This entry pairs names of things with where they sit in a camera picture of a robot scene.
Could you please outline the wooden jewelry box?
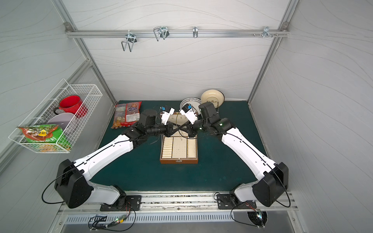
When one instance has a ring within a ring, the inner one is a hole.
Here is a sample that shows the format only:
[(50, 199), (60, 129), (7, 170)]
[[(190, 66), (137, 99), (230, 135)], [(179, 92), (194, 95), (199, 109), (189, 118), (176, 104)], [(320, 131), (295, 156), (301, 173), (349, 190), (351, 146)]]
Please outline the wooden jewelry box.
[(198, 164), (197, 137), (176, 130), (170, 137), (163, 136), (161, 142), (161, 164)]

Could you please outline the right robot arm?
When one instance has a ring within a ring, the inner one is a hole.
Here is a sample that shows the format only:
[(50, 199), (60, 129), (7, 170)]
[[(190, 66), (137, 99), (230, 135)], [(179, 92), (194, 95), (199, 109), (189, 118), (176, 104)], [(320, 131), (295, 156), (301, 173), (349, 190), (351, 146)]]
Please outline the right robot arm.
[(201, 131), (217, 136), (256, 177), (255, 182), (240, 184), (233, 190), (236, 199), (242, 203), (256, 199), (262, 205), (270, 207), (287, 193), (289, 169), (284, 163), (276, 163), (257, 149), (228, 118), (219, 116), (213, 103), (206, 102), (198, 108), (200, 112), (196, 113), (191, 104), (183, 105), (180, 114), (187, 121), (178, 128), (185, 130), (189, 140), (193, 140)]

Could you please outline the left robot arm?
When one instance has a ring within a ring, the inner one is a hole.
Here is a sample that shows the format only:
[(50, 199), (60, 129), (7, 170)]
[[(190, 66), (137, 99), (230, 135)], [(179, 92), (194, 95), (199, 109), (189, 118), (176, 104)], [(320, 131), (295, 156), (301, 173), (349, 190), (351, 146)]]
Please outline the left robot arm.
[(102, 203), (112, 208), (125, 206), (126, 193), (117, 185), (101, 185), (91, 179), (103, 168), (122, 155), (145, 143), (151, 136), (172, 136), (180, 129), (169, 122), (173, 109), (162, 109), (161, 122), (156, 123), (157, 112), (144, 110), (139, 121), (128, 127), (113, 141), (95, 152), (75, 160), (63, 161), (58, 168), (54, 188), (70, 209), (85, 203)]

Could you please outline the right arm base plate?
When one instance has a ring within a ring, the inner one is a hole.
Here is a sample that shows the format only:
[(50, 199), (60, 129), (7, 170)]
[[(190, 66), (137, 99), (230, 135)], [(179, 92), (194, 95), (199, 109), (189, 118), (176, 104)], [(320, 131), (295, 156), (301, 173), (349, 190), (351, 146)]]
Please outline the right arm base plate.
[(241, 202), (233, 194), (221, 194), (219, 192), (216, 192), (213, 195), (213, 198), (218, 205), (218, 209), (220, 209), (220, 210), (231, 210), (231, 209), (255, 210), (257, 208), (255, 200), (249, 200), (249, 201), (246, 201), (246, 202)]

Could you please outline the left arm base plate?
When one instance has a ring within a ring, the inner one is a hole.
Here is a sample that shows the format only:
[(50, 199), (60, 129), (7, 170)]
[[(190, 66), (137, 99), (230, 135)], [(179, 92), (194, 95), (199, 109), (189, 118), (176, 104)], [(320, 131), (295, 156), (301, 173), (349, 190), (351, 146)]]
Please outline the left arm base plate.
[(142, 196), (141, 195), (126, 195), (120, 196), (113, 204), (102, 204), (101, 212), (116, 212), (116, 211), (130, 211), (133, 209), (138, 211), (140, 209)]

